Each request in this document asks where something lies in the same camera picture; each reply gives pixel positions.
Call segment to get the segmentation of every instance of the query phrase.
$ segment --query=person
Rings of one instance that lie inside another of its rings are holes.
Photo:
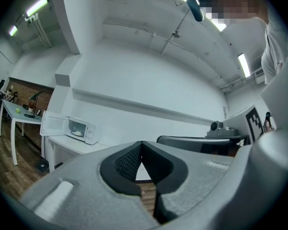
[[[274,128],[271,125],[270,117],[272,117],[270,112],[267,112],[265,114],[265,121],[264,121],[264,131],[265,133],[273,131]]]
[[[218,18],[239,21],[258,18],[266,25],[266,48],[262,55],[265,83],[268,84],[288,58],[288,31],[267,0],[199,0],[200,7]]]

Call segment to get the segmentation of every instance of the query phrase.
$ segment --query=desk lamp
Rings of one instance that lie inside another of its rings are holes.
[[[34,110],[33,110],[33,115],[25,114],[26,117],[35,118],[34,113],[35,113],[36,103],[37,103],[38,96],[39,96],[41,93],[42,93],[42,91],[36,93],[35,95],[33,95],[33,96],[30,98],[30,100],[35,101]]]

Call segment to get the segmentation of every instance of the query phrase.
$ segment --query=ceiling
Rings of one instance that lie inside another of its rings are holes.
[[[15,0],[3,22],[9,30],[16,23],[18,33],[13,37],[22,49],[30,48],[37,38],[24,17],[20,18],[37,0]],[[264,24],[250,19],[227,24],[220,32],[207,18],[197,22],[191,13],[181,24],[180,38],[174,38],[164,51],[172,32],[178,27],[189,8],[182,0],[106,0],[107,16],[104,37],[141,45],[172,57],[198,71],[218,88],[244,77],[237,56],[244,53],[253,72],[261,66],[265,49]],[[38,11],[40,21],[49,37],[60,29],[52,0]],[[57,34],[65,40],[63,34]]]

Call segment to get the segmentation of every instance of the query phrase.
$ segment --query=shelf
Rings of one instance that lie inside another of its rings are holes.
[[[88,92],[76,88],[73,88],[73,95],[76,100],[86,101],[101,106],[123,110],[126,112],[149,115],[158,118],[180,121],[184,123],[210,126],[211,123],[215,121],[190,114],[176,112],[165,108],[147,105],[144,103],[138,103],[112,96]]]

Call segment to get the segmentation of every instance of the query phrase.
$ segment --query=microwave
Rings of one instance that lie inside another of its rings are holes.
[[[101,128],[79,118],[44,111],[39,133],[41,136],[67,135],[93,145],[100,140]]]

